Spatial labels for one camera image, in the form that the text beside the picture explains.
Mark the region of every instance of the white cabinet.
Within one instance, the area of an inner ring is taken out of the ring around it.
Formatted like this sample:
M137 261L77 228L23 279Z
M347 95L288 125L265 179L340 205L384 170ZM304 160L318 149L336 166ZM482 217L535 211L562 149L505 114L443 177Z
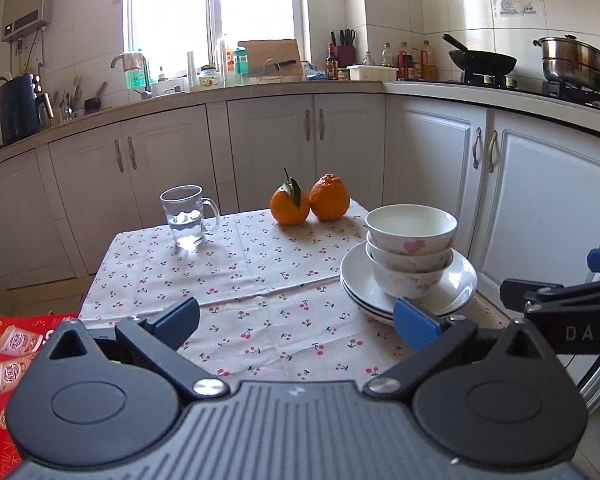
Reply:
M563 285L598 279L587 253L600 247L600 139L501 111L492 139L494 171L469 256L478 290L502 307L506 278Z
M49 145L64 209L90 274L114 236L142 228L120 124Z
M75 275L46 199L34 150L0 163L0 274L8 286Z
M171 187L197 184L218 202L204 105L125 121L122 136L143 227L166 223L160 194Z
M464 255L474 233L486 123L486 108L400 96L386 99L382 203L423 204L451 213L458 219L455 248Z
M382 205L384 96L316 94L316 178L339 176L368 210Z
M309 192L325 173L342 177L366 208L381 203L384 96L320 94L228 103L241 211L269 206L283 167Z

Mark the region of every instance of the stacked bowls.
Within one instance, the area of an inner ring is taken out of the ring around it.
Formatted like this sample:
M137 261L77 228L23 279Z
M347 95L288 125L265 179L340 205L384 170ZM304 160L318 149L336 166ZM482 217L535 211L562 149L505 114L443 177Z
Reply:
M458 221L416 204L388 205L366 215L366 256L376 283L396 298L417 300L437 285L454 259Z

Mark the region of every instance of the silver screw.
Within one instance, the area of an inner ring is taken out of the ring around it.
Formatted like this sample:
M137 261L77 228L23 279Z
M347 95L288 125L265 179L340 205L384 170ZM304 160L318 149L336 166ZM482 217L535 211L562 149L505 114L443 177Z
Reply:
M193 391L199 396L215 397L226 391L226 384L220 379L200 379L193 383Z
M400 381L391 377L378 377L368 384L369 389L375 394L394 394L400 389Z

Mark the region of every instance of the orange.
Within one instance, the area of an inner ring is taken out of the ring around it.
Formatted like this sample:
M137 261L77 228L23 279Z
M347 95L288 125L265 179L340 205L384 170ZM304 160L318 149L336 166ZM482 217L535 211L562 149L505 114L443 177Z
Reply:
M349 191L339 176L327 173L311 188L311 211L320 220L337 220L349 209Z
M271 216L281 225L300 225L309 216L309 197L300 191L300 208L294 204L294 199L280 186L269 202Z

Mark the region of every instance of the red packaging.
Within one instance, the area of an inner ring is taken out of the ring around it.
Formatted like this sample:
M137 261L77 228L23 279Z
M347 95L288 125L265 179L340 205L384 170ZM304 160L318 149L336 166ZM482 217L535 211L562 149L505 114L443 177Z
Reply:
M11 393L56 326L75 316L0 317L0 479L20 463L4 418Z

